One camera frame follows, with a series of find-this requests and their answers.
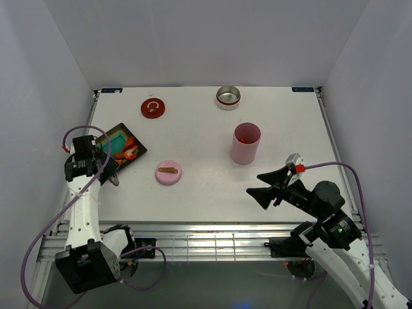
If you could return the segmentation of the metal tongs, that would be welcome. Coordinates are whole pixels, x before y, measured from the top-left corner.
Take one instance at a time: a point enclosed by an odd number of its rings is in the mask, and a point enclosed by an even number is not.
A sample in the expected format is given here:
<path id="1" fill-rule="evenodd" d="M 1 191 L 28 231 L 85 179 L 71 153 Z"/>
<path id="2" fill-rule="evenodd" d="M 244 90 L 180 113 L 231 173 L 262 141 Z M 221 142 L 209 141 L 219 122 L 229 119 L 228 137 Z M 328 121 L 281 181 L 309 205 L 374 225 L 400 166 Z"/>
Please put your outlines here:
<path id="1" fill-rule="evenodd" d="M 120 185 L 120 180 L 118 179 L 118 176 L 117 176 L 116 173 L 109 178 L 109 181 L 110 181 L 115 187 L 118 187 L 118 186 Z"/>

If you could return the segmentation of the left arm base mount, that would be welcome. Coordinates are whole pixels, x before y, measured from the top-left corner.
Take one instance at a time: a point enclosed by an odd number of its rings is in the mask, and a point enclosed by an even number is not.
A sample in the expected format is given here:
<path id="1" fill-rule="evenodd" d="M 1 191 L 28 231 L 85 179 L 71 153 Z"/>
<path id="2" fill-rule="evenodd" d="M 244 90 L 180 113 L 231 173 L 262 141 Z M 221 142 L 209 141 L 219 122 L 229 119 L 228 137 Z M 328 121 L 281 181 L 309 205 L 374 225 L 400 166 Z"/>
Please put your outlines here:
<path id="1" fill-rule="evenodd" d="M 133 259 L 154 259 L 156 250 L 153 247 L 156 246 L 156 238 L 135 238 L 135 247 L 144 249 L 133 253 Z"/>

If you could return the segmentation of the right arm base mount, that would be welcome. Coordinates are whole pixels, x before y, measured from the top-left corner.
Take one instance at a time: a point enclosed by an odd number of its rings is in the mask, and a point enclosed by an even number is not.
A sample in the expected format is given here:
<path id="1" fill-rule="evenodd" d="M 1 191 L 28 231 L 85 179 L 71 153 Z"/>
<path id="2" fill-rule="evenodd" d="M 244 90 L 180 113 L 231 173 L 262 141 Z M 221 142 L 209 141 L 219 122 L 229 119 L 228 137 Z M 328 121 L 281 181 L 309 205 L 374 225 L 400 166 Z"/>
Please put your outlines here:
<path id="1" fill-rule="evenodd" d="M 316 257 L 315 253 L 306 251 L 309 247 L 308 244 L 291 236 L 287 238 L 269 238 L 263 246 L 270 250 L 270 257 L 272 258 L 308 259 Z"/>

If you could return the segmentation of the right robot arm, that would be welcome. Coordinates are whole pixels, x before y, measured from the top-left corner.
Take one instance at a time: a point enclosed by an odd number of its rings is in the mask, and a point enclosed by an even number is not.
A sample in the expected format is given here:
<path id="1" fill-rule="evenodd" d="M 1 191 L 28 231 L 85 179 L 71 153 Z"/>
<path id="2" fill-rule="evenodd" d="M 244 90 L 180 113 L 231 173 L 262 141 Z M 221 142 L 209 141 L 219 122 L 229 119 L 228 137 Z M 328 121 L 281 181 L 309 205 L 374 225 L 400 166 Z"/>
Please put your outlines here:
<path id="1" fill-rule="evenodd" d="M 342 210 L 345 203 L 338 186 L 321 181 L 309 191 L 299 179 L 304 165 L 287 165 L 257 178 L 267 187 L 246 192 L 263 209 L 285 201 L 316 219 L 299 224 L 282 241 L 264 244 L 271 254 L 312 258 L 341 286 L 356 308 L 411 308 L 373 258 L 371 242 L 364 240 L 353 220 Z"/>

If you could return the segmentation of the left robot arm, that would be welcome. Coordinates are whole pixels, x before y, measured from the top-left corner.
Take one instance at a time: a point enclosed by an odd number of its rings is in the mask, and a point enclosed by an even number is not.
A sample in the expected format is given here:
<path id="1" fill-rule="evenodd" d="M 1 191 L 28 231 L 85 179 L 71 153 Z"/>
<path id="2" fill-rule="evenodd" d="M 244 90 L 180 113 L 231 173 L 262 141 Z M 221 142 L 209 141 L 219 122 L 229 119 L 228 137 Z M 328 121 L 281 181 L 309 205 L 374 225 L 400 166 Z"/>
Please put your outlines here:
<path id="1" fill-rule="evenodd" d="M 127 225 L 100 231 L 98 196 L 102 180 L 86 187 L 101 167 L 104 157 L 71 154 L 64 165 L 71 198 L 70 225 L 64 250 L 55 255 L 55 264 L 74 294 L 114 283 L 120 279 L 120 256 L 136 251 L 136 241 Z"/>

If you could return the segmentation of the pink cylindrical container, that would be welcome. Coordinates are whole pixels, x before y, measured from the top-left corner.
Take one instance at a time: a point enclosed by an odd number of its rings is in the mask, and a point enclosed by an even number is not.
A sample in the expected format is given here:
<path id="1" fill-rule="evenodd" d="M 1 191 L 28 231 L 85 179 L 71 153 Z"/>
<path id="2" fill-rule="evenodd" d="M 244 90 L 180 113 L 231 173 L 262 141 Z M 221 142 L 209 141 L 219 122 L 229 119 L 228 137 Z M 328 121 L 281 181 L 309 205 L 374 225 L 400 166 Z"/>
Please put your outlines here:
<path id="1" fill-rule="evenodd" d="M 248 144 L 242 144 L 239 139 L 246 138 Z M 233 133 L 230 157 L 232 161 L 240 165 L 251 164 L 257 153 L 261 140 L 261 130 L 257 125 L 244 122 L 239 124 Z"/>

